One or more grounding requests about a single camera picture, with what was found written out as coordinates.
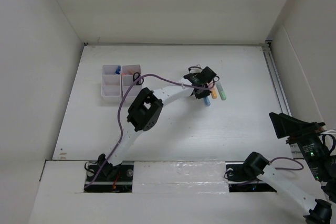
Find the blue correction tape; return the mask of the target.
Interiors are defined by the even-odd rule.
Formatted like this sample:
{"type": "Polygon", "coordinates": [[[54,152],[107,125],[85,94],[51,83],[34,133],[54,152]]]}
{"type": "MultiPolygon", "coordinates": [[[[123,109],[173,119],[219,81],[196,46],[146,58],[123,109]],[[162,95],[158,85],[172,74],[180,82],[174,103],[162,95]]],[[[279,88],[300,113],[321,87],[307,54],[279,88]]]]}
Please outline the blue correction tape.
{"type": "Polygon", "coordinates": [[[211,102],[210,102],[208,97],[204,97],[203,99],[204,99],[205,106],[210,106],[211,105],[211,102]]]}

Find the black handled scissors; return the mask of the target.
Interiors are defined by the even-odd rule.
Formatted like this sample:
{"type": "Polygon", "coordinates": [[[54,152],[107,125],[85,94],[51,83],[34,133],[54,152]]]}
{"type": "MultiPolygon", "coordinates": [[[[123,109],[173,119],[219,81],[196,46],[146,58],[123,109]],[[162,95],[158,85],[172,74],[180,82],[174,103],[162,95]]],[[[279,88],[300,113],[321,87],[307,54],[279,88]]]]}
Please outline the black handled scissors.
{"type": "Polygon", "coordinates": [[[141,78],[141,74],[139,72],[135,72],[132,75],[133,82],[135,82],[135,85],[141,86],[144,83],[144,80],[141,78]]]}

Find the clear glue bottle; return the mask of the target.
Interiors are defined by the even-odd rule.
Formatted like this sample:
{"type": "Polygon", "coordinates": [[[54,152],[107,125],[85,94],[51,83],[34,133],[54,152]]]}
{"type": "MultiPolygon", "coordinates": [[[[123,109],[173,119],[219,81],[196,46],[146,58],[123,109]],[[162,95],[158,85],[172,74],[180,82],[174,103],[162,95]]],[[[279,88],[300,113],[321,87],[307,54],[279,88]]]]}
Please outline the clear glue bottle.
{"type": "Polygon", "coordinates": [[[115,74],[121,74],[121,66],[117,66],[115,74]]]}

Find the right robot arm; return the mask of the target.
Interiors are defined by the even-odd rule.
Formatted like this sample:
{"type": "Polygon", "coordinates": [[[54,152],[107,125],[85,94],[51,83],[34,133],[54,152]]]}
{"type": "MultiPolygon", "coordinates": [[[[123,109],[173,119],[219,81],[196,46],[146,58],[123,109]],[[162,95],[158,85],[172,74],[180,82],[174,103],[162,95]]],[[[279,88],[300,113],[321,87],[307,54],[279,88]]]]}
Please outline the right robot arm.
{"type": "Polygon", "coordinates": [[[306,223],[335,223],[335,130],[283,113],[269,116],[276,136],[298,146],[306,171],[297,177],[287,175],[274,159],[252,152],[242,164],[244,176],[266,183],[296,204],[306,223]]]}

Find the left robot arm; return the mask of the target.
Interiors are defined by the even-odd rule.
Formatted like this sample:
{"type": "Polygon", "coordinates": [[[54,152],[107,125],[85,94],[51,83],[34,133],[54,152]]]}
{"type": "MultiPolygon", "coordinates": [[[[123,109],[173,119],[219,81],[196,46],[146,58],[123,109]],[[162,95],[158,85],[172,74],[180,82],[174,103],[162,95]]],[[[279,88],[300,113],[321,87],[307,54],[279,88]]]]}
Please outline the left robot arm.
{"type": "Polygon", "coordinates": [[[109,154],[101,154],[98,157],[98,171],[95,177],[100,175],[105,180],[114,179],[129,148],[142,133],[151,130],[156,125],[165,106],[182,98],[194,96],[196,99],[202,99],[207,97],[211,94],[211,88],[218,80],[219,76],[210,67],[199,68],[196,72],[190,71],[179,81],[164,79],[156,74],[144,74],[136,78],[127,89],[118,107],[119,139],[109,154]],[[168,85],[156,90],[141,89],[128,107],[126,121],[122,123],[121,109],[126,97],[135,84],[143,81],[146,77],[154,77],[168,85]]]}

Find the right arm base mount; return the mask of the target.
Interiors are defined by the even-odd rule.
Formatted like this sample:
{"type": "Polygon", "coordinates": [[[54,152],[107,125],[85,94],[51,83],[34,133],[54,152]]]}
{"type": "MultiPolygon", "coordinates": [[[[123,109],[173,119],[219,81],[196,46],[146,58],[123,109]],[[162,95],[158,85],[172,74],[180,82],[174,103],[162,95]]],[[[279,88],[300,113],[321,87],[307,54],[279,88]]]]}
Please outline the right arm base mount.
{"type": "Polygon", "coordinates": [[[228,182],[230,193],[261,193],[277,191],[264,181],[248,177],[240,168],[242,163],[228,163],[224,178],[228,182]]]}

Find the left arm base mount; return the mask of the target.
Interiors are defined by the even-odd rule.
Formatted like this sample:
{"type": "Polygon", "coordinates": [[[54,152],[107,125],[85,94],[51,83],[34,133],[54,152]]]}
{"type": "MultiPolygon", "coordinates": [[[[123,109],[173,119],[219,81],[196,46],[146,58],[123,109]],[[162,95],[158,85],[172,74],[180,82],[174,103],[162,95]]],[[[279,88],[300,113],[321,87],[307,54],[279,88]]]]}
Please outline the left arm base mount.
{"type": "Polygon", "coordinates": [[[93,179],[99,167],[96,163],[86,162],[86,180],[84,192],[86,193],[131,193],[133,187],[134,162],[124,162],[112,178],[100,172],[94,182],[93,179]]]}

